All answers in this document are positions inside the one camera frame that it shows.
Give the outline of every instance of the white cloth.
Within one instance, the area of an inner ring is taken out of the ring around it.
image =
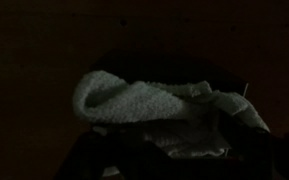
[[[212,91],[205,81],[186,85],[142,81],[128,84],[108,72],[94,71],[77,85],[73,108],[79,118],[92,123],[159,119],[159,123],[147,131],[145,139],[173,158],[219,156],[229,148],[217,131],[218,109],[238,116],[250,127],[269,130],[244,97],[234,92]]]

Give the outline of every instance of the white towel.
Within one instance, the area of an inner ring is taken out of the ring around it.
[[[86,74],[73,96],[76,115],[91,123],[159,121],[145,134],[173,158],[219,156],[230,148],[217,130],[218,109],[250,127],[269,130],[252,104],[237,93],[212,91],[207,82],[165,85],[125,80],[105,71]]]

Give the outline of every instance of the dark wall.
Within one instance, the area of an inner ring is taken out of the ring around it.
[[[210,59],[289,131],[289,1],[0,0],[0,180],[51,178],[87,129],[74,86],[113,48]]]

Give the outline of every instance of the towel fold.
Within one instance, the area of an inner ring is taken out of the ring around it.
[[[250,127],[269,130],[244,97],[213,91],[206,81],[185,85],[142,81],[128,84],[108,72],[94,71],[77,85],[73,108],[80,119],[91,123],[159,120],[158,125],[145,131],[144,138],[173,158],[219,156],[230,148],[217,130],[219,110],[236,115]]]

